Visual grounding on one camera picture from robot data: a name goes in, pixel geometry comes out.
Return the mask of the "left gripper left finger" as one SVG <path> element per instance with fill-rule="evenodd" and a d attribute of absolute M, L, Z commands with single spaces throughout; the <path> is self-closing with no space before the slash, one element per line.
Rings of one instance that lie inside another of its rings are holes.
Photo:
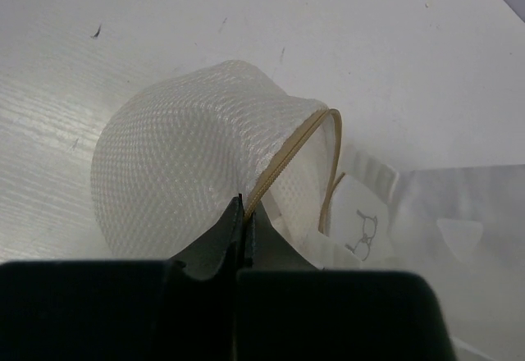
<path fill-rule="evenodd" d="M 168 259 L 4 263 L 2 359 L 231 359 L 243 215 Z"/>

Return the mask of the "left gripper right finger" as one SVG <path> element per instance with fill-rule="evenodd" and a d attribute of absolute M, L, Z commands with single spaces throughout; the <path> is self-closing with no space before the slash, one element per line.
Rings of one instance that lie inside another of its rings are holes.
<path fill-rule="evenodd" d="M 317 269 L 257 209 L 237 275 L 240 360 L 452 360 L 431 287 L 409 272 Z"/>

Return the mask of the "round mesh laundry bag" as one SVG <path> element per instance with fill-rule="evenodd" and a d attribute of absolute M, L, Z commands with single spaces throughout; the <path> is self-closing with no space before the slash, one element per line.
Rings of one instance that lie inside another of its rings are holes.
<path fill-rule="evenodd" d="M 289 96 L 247 62 L 165 80 L 122 106 L 99 137 L 97 222 L 114 256 L 167 258 L 240 196 L 246 215 L 263 206 L 316 267 L 387 267 L 398 173 L 341 140 L 337 110 Z"/>

